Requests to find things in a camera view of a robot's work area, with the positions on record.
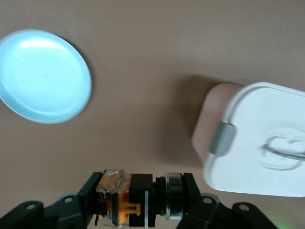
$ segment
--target beige table surface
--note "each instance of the beige table surface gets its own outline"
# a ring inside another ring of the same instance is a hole
[[[229,207],[248,201],[280,229],[305,228],[305,198],[214,191],[191,145],[213,85],[267,81],[305,91],[304,12],[302,0],[2,0],[0,37],[40,29],[65,38],[86,59],[93,89],[85,110],[58,125],[0,103],[0,216],[26,200],[47,206],[94,171],[131,168],[191,172]]]

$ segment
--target robotic arm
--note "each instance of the robotic arm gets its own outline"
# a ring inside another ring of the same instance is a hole
[[[0,219],[1,229],[86,229],[95,225],[152,228],[156,215],[180,220],[177,229],[277,229],[254,205],[224,206],[217,196],[200,193],[191,173],[152,174],[105,170],[91,175],[77,194],[44,208],[39,201],[19,204]]]

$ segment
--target container lid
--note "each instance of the container lid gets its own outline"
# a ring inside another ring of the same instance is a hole
[[[305,93],[255,83],[230,102],[204,177],[220,191],[304,197],[304,160]]]
[[[0,41],[0,98],[19,115],[60,123],[79,114],[91,94],[91,77],[81,55],[64,39],[22,30]]]

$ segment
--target blue plate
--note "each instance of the blue plate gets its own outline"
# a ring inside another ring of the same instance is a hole
[[[61,123],[78,115],[90,94],[84,59],[62,38],[22,30],[0,41],[0,98],[19,115]]]

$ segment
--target gray latch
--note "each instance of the gray latch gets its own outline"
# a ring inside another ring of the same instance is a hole
[[[233,142],[235,133],[236,128],[234,125],[223,121],[219,122],[210,144],[210,152],[216,156],[223,156],[226,154]]]

